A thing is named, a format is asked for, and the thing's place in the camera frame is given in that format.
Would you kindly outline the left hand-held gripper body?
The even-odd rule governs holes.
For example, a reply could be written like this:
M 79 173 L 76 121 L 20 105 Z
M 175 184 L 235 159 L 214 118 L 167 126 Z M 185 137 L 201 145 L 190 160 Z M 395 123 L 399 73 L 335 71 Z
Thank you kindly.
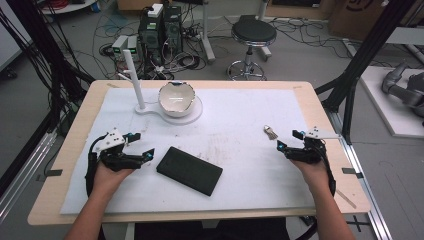
M 100 136 L 94 143 L 95 150 L 99 152 L 98 159 L 109 169 L 117 172 L 122 169 L 139 169 L 141 156 L 128 155 L 123 149 L 129 143 L 123 138 L 117 128 Z

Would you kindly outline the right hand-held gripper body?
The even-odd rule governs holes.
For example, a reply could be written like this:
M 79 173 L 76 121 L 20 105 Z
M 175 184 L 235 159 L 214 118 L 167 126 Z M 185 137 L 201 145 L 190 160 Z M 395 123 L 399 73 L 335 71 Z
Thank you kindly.
M 327 157 L 325 139 L 338 139 L 339 134 L 313 127 L 305 132 L 302 148 L 289 147 L 290 152 L 285 157 L 290 160 L 307 164 L 315 164 Z

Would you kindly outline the person's left hand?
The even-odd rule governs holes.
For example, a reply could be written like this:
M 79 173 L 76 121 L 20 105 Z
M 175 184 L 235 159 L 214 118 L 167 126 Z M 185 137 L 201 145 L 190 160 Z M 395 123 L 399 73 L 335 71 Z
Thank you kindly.
M 97 196 L 111 198 L 121 183 L 133 172 L 133 169 L 123 169 L 115 172 L 100 163 L 94 177 L 92 193 Z

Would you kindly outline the person's right hand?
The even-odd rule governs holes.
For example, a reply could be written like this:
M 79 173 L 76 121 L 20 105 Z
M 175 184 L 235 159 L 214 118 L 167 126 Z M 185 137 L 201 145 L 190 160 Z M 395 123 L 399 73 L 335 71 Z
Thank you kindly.
M 307 164 L 292 160 L 292 163 L 300 170 L 302 176 L 312 194 L 329 191 L 328 176 L 323 162 Z

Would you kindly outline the black wallet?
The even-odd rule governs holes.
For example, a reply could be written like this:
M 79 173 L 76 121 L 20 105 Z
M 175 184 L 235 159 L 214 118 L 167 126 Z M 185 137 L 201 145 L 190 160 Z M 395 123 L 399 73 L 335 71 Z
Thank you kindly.
M 223 172 L 221 167 L 170 147 L 158 166 L 158 173 L 187 187 L 211 196 Z

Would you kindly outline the white stand with pole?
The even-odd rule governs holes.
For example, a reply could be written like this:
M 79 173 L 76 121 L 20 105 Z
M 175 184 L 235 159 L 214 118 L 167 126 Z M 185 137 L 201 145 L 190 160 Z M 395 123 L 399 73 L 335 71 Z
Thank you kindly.
M 142 81 L 138 78 L 135 70 L 135 65 L 133 62 L 132 54 L 128 49 L 123 50 L 123 55 L 127 64 L 127 69 L 125 70 L 125 73 L 129 75 L 129 77 L 126 77 L 125 75 L 119 73 L 119 76 L 124 78 L 125 80 L 128 80 L 132 83 L 136 99 L 138 104 L 135 107 L 135 111 L 139 115 L 148 115 L 148 114 L 155 114 L 159 116 L 163 121 L 173 124 L 173 125 L 188 125 L 191 123 L 194 123 L 197 121 L 202 113 L 203 113 L 203 103 L 201 99 L 197 96 L 194 100 L 194 106 L 192 108 L 192 111 L 184 117 L 170 117 L 167 114 L 163 112 L 161 109 L 159 102 L 158 102 L 158 94 L 159 90 L 157 91 L 156 99 L 153 102 L 147 102 L 144 100 L 143 93 L 141 90 Z

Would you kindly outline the white table mat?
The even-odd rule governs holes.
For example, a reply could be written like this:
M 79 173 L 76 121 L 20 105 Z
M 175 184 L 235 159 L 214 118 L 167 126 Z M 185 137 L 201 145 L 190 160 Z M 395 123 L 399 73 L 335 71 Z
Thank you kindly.
M 199 119 L 171 125 L 154 114 L 139 115 L 131 88 L 107 91 L 85 146 L 118 129 L 139 133 L 127 154 L 154 150 L 154 158 L 124 180 L 107 208 L 110 213 L 194 212 L 241 209 L 309 208 L 313 204 L 299 171 L 264 133 L 270 126 L 280 141 L 301 146 L 295 130 L 307 130 L 292 90 L 198 89 Z M 202 194 L 157 172 L 170 147 L 222 168 L 211 195 Z

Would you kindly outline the white ceramic bowl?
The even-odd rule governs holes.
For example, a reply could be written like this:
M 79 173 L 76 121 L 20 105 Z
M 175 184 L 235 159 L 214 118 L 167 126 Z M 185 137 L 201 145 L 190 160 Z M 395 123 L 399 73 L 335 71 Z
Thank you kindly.
M 158 102 L 165 114 L 178 118 L 187 116 L 194 106 L 196 94 L 186 82 L 168 82 L 158 94 Z

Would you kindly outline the white floor board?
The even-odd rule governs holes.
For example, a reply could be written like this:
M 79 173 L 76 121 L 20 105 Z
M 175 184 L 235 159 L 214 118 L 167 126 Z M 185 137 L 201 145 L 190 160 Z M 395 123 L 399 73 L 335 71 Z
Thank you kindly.
M 424 139 L 424 118 L 381 90 L 383 79 L 390 71 L 389 67 L 369 66 L 361 76 L 361 83 L 392 136 Z

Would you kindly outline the grey power supply box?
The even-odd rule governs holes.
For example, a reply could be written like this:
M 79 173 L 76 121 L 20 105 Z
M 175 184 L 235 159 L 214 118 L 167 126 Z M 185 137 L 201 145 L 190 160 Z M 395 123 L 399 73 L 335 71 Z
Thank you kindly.
M 126 35 L 119 36 L 112 44 L 114 57 L 119 59 L 122 56 L 122 51 L 127 48 L 128 37 Z
M 138 38 L 136 36 L 129 36 L 127 40 L 127 49 L 132 55 L 138 54 Z

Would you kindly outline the person's dark clothing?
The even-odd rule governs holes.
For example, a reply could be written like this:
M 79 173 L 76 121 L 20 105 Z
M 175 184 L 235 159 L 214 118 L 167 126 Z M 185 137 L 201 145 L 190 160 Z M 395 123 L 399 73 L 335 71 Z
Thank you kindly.
M 290 240 L 285 218 L 221 220 L 215 228 L 201 221 L 137 223 L 134 240 Z

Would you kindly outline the black computer tower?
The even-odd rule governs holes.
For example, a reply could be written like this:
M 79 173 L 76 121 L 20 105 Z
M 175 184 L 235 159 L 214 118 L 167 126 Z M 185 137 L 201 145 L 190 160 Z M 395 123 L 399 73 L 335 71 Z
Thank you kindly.
M 172 53 L 180 53 L 182 47 L 181 7 L 168 5 L 164 9 L 165 45 Z
M 154 3 L 142 10 L 138 33 L 144 62 L 151 66 L 162 65 L 162 46 L 164 43 L 162 4 Z

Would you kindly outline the black round stool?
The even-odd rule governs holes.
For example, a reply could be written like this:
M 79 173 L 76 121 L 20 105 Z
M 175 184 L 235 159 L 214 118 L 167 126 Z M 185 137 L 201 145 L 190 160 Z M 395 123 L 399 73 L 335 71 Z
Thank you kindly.
M 242 16 L 232 26 L 231 35 L 234 40 L 247 46 L 247 51 L 243 60 L 234 61 L 227 68 L 229 79 L 266 81 L 263 68 L 252 61 L 253 49 L 271 45 L 277 37 L 276 29 L 255 17 Z

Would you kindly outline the white metal stand leg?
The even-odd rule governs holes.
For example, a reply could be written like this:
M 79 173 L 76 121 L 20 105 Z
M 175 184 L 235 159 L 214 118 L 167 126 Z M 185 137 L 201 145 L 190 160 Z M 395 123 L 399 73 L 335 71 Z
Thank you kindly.
M 200 32 L 200 36 L 207 63 L 212 64 L 216 60 L 216 57 L 208 37 L 208 4 L 209 0 L 202 0 L 202 31 Z

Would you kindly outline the brown cardboard box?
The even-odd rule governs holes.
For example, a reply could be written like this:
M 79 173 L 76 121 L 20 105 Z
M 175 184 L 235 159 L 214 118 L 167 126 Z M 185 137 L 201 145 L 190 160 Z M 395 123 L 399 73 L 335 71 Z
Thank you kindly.
M 390 35 L 387 43 L 419 44 L 424 39 L 424 30 L 413 30 L 413 25 L 424 20 L 424 7 L 412 19 L 423 0 L 414 0 L 406 16 Z M 328 20 L 330 35 L 363 41 L 377 22 L 390 0 L 336 0 L 336 7 Z

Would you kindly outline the aluminium rail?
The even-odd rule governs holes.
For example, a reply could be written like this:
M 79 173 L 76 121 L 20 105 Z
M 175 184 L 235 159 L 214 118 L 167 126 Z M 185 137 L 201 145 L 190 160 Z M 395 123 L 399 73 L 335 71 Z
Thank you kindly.
M 342 148 L 347 155 L 347 159 L 351 163 L 353 169 L 355 170 L 355 175 L 357 176 L 359 183 L 364 190 L 365 196 L 367 197 L 370 203 L 370 211 L 367 213 L 368 220 L 370 222 L 371 228 L 374 232 L 374 235 L 377 240 L 393 240 L 392 235 L 389 231 L 389 228 L 384 220 L 384 217 L 379 209 L 378 203 L 372 193 L 371 187 L 368 183 L 366 175 L 361 166 L 360 160 L 355 152 L 354 147 L 348 143 L 348 141 L 342 137 L 340 139 Z
M 57 138 L 57 132 L 45 133 L 35 146 L 35 149 L 25 159 L 23 167 L 12 180 L 4 195 L 0 197 L 0 225 L 6 220 L 8 214 L 28 186 L 31 178 L 44 161 Z

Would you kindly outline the black metal frame post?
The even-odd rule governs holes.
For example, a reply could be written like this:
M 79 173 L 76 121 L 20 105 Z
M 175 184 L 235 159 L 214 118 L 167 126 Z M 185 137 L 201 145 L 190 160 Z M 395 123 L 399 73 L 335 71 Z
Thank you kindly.
M 341 103 L 345 102 L 341 135 L 349 145 L 352 144 L 351 123 L 357 83 L 415 1 L 389 0 L 383 13 L 342 74 L 315 89 L 317 95 L 330 90 L 329 96 L 322 101 L 323 108 L 330 113 L 337 113 Z

